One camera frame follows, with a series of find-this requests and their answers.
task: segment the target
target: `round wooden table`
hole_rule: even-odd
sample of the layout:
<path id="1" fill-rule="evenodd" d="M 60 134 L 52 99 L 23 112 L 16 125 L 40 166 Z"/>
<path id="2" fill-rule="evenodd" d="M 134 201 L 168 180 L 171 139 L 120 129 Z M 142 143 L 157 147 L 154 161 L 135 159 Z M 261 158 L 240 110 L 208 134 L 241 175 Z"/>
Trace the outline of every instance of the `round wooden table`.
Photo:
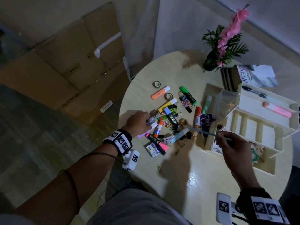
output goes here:
<path id="1" fill-rule="evenodd" d="M 150 112 L 166 102 L 163 96 L 151 99 L 150 96 L 158 91 L 152 85 L 154 81 L 161 82 L 160 88 L 170 86 L 168 93 L 173 94 L 178 101 L 179 87 L 185 86 L 197 100 L 197 106 L 203 107 L 206 95 L 214 95 L 223 88 L 220 71 L 203 71 L 201 65 L 205 58 L 206 55 L 201 52 L 178 51 L 149 63 L 137 74 L 126 91 L 119 114 L 119 127 L 124 126 L 126 120 L 137 110 Z M 182 112 L 181 118 L 187 119 L 189 124 L 193 123 L 194 111 L 195 109 L 188 113 L 179 102 L 177 112 Z M 163 127 L 161 134 L 166 133 L 171 131 Z M 216 194 L 228 194 L 235 202 L 240 191 L 224 159 L 203 150 L 202 136 L 197 140 L 187 140 L 177 156 L 174 153 L 180 145 L 176 142 L 164 156 L 152 158 L 144 147 L 149 142 L 146 137 L 132 140 L 133 149 L 140 152 L 136 169 L 130 172 L 132 177 L 141 180 L 150 192 L 158 194 L 191 223 L 217 224 Z M 283 144 L 284 152 L 277 156 L 274 176 L 254 170 L 261 186 L 274 199 L 279 199 L 282 195 L 292 167 L 291 138 L 286 138 Z"/>

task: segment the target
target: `tape roll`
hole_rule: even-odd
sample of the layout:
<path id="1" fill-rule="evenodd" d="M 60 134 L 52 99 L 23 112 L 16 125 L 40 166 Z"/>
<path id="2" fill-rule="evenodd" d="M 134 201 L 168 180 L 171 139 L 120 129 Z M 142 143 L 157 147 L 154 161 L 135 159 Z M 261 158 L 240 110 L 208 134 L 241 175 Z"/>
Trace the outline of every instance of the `tape roll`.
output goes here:
<path id="1" fill-rule="evenodd" d="M 161 83 L 159 81 L 154 81 L 153 82 L 153 87 L 160 88 L 160 86 L 161 86 Z"/>
<path id="2" fill-rule="evenodd" d="M 173 99 L 173 95 L 171 93 L 167 93 L 164 95 L 165 99 L 170 101 L 171 99 Z"/>
<path id="3" fill-rule="evenodd" d="M 188 121 L 186 119 L 182 118 L 179 120 L 179 125 L 181 125 L 181 126 L 188 125 Z"/>

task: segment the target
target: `green highlighter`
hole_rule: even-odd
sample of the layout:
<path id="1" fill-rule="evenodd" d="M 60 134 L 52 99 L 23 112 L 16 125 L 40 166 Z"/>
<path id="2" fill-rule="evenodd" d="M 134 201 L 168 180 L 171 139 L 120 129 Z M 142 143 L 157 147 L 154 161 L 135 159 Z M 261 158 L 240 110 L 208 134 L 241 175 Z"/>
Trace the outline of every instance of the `green highlighter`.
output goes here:
<path id="1" fill-rule="evenodd" d="M 191 104 L 195 105 L 197 103 L 194 97 L 188 92 L 188 90 L 184 86 L 179 87 L 179 89 L 182 91 L 182 93 L 186 96 L 186 98 Z"/>

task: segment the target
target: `plastic container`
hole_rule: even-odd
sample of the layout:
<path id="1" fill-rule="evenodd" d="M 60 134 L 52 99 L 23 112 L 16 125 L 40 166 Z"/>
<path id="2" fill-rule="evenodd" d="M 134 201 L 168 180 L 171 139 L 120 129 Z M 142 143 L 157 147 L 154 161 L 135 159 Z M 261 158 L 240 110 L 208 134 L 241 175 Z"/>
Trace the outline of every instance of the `plastic container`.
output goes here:
<path id="1" fill-rule="evenodd" d="M 222 120 L 227 117 L 227 115 L 235 109 L 235 101 L 237 97 L 237 92 L 231 92 L 223 89 L 218 95 L 216 95 L 212 115 L 214 115 L 217 120 Z"/>

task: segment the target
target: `yellow highlighter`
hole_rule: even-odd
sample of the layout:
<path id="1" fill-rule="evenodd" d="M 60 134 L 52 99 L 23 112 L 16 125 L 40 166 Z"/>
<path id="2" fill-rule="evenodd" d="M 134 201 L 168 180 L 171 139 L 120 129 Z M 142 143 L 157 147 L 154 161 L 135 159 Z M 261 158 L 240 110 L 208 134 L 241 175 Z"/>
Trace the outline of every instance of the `yellow highlighter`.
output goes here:
<path id="1" fill-rule="evenodd" d="M 164 110 L 166 107 L 168 107 L 168 106 L 170 106 L 170 105 L 172 105 L 172 104 L 175 104 L 175 103 L 177 103 L 177 102 L 178 102 L 178 101 L 177 101 L 176 98 L 171 99 L 170 101 L 166 102 L 166 103 L 163 104 L 161 107 L 159 107 L 157 110 L 159 111 L 159 113 L 162 113 L 163 110 Z"/>

